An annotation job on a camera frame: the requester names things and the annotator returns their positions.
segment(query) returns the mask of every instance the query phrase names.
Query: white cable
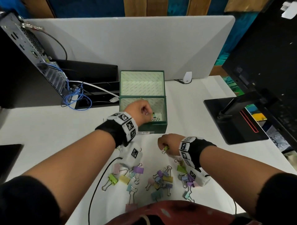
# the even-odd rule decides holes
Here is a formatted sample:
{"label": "white cable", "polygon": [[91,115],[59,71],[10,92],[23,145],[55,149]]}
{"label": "white cable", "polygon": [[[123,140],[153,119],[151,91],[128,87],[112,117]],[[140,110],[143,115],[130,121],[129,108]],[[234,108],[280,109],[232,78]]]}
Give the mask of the white cable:
{"label": "white cable", "polygon": [[105,89],[103,89],[103,88],[100,88],[100,87],[94,85],[94,84],[89,84],[89,83],[82,82],[82,81],[79,81],[79,80],[76,80],[76,81],[74,81],[74,80],[70,80],[69,82],[77,82],[77,83],[83,83],[83,84],[86,84],[86,85],[90,85],[90,86],[92,86],[92,87],[94,87],[94,88],[98,88],[98,89],[100,89],[100,90],[103,90],[103,91],[105,91],[105,92],[107,92],[107,93],[109,93],[109,94],[112,94],[112,95],[114,95],[115,97],[118,97],[118,98],[119,98],[119,96],[117,96],[116,94],[111,93],[111,92],[109,92],[109,91],[107,91],[107,90],[105,90]]}

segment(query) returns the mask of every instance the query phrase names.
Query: hand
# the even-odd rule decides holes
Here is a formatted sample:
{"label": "hand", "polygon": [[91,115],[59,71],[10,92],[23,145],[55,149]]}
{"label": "hand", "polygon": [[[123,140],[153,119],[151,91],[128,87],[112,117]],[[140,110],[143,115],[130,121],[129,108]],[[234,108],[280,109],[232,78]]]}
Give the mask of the hand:
{"label": "hand", "polygon": [[153,113],[147,100],[138,100],[132,102],[127,106],[124,112],[127,112],[130,114],[130,116],[132,116],[137,126],[141,126],[144,123],[150,122]]}
{"label": "hand", "polygon": [[181,140],[184,138],[185,136],[179,134],[165,134],[158,138],[158,147],[160,150],[162,150],[166,145],[168,145],[169,149],[166,150],[168,155],[180,156],[178,148]]}

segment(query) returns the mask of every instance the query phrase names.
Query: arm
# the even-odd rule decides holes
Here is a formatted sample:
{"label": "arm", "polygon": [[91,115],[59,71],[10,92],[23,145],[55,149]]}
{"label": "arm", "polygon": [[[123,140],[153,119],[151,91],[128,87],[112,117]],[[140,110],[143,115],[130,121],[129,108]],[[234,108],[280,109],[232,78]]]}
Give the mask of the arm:
{"label": "arm", "polygon": [[[179,156],[179,144],[184,138],[178,134],[166,134],[158,139],[158,146],[163,149],[168,145],[170,149],[166,153]],[[198,158],[196,164],[200,163],[201,167],[251,215],[255,215],[258,196],[264,184],[273,175],[283,172],[216,146],[204,148]]]}
{"label": "arm", "polygon": [[[144,100],[130,104],[125,111],[138,126],[151,120],[152,110]],[[116,147],[113,137],[95,130],[67,146],[23,175],[38,179],[54,195],[61,216],[68,219]]]}

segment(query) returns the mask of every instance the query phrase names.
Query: black monitor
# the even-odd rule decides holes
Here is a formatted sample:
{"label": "black monitor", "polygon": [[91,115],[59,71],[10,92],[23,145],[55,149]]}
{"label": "black monitor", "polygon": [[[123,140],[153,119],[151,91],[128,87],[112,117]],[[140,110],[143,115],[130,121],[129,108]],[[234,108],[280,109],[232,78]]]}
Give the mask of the black monitor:
{"label": "black monitor", "polygon": [[297,150],[297,16],[282,18],[284,2],[259,13],[222,66],[245,95],[205,101],[228,144],[268,139],[243,108],[254,103]]}

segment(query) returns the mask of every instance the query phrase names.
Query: white label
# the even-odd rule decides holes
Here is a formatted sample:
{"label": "white label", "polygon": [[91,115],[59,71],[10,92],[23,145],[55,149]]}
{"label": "white label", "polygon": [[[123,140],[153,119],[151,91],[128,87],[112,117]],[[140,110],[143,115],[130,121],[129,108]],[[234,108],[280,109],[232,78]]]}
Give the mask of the white label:
{"label": "white label", "polygon": [[297,1],[291,3],[287,10],[282,14],[283,18],[293,19],[297,14]]}
{"label": "white label", "polygon": [[109,100],[110,102],[117,102],[119,101],[120,99],[118,97],[113,97],[111,100]]}
{"label": "white label", "polygon": [[153,134],[154,131],[142,131],[142,132],[137,132],[137,134]]}
{"label": "white label", "polygon": [[291,3],[288,2],[288,1],[286,1],[286,2],[283,3],[283,5],[282,5],[282,7],[280,8],[280,10],[282,10],[282,11],[286,11],[287,8],[288,8],[290,5],[291,5]]}

